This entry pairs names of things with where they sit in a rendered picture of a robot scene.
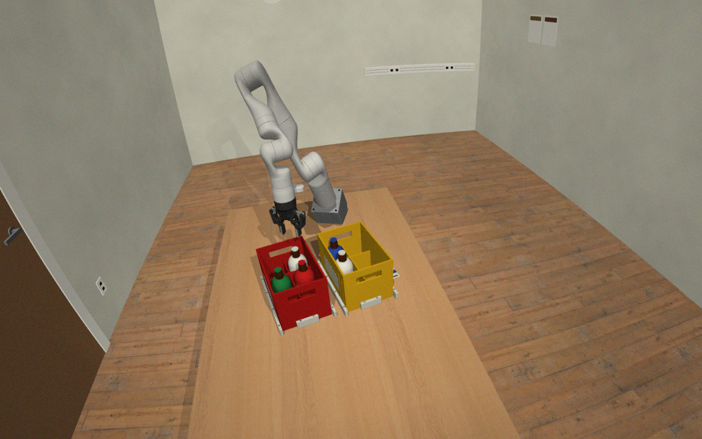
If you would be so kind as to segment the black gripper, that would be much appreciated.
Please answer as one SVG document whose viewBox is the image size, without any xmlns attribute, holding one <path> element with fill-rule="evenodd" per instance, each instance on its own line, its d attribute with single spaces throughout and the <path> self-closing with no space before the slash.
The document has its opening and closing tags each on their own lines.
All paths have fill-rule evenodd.
<svg viewBox="0 0 702 439">
<path fill-rule="evenodd" d="M 275 202 L 275 201 L 274 201 Z M 278 210 L 277 210 L 278 209 Z M 285 211 L 281 211 L 285 210 Z M 277 223 L 282 235 L 285 234 L 284 220 L 290 221 L 296 230 L 296 237 L 302 235 L 302 230 L 305 225 L 306 212 L 300 212 L 296 208 L 296 197 L 291 202 L 278 203 L 275 202 L 275 207 L 271 207 L 270 215 L 273 223 Z M 277 215 L 279 214 L 279 217 Z M 297 216 L 296 216 L 297 215 Z M 294 219 L 295 218 L 295 219 Z M 300 218 L 300 220 L 299 220 Z M 296 224 L 297 223 L 297 224 Z"/>
</svg>

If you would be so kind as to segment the red crate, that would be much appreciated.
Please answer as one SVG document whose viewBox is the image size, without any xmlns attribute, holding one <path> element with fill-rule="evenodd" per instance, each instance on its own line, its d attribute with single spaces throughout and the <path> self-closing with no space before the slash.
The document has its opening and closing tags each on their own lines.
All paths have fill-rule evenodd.
<svg viewBox="0 0 702 439">
<path fill-rule="evenodd" d="M 307 258 L 308 267 L 314 271 L 315 281 L 296 287 L 294 278 L 296 271 L 289 272 L 289 257 L 292 253 L 286 252 L 273 257 L 269 256 L 270 252 L 289 246 L 297 246 L 300 249 L 300 253 Z M 314 254 L 310 252 L 306 242 L 281 241 L 265 248 L 264 251 L 257 254 L 257 258 L 261 265 L 265 284 L 269 287 L 268 291 L 274 298 L 275 311 L 283 331 L 296 327 L 296 321 L 315 314 L 318 314 L 319 319 L 332 315 L 328 279 L 314 258 Z M 283 273 L 291 279 L 292 288 L 274 294 L 271 288 L 271 279 L 275 277 L 275 268 L 277 266 L 281 267 Z"/>
</svg>

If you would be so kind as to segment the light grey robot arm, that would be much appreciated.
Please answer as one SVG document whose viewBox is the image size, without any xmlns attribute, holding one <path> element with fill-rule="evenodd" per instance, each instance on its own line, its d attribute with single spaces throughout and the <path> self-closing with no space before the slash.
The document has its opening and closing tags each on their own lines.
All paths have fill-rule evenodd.
<svg viewBox="0 0 702 439">
<path fill-rule="evenodd" d="M 288 166 L 275 166 L 275 162 L 291 159 L 300 177 L 308 183 L 319 207 L 323 209 L 332 207 L 336 197 L 324 161 L 316 152 L 310 152 L 300 159 L 297 150 L 296 122 L 282 102 L 261 62 L 257 60 L 250 62 L 239 69 L 234 77 L 244 102 L 250 109 L 259 136 L 265 140 L 273 140 L 262 144 L 260 153 L 271 178 L 274 201 L 291 202 L 295 198 L 295 193 L 305 191 L 303 184 L 292 183 Z M 262 85 L 266 91 L 268 105 L 259 102 L 251 93 Z"/>
</svg>

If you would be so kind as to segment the white bottle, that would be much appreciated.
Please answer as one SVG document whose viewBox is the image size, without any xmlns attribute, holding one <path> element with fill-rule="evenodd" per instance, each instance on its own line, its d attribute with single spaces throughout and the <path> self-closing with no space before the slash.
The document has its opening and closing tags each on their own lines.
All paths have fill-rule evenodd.
<svg viewBox="0 0 702 439">
<path fill-rule="evenodd" d="M 298 269 L 298 261 L 304 260 L 308 266 L 307 259 L 303 254 L 300 254 L 300 249 L 295 246 L 291 248 L 292 255 L 289 257 L 289 272 Z"/>
</svg>

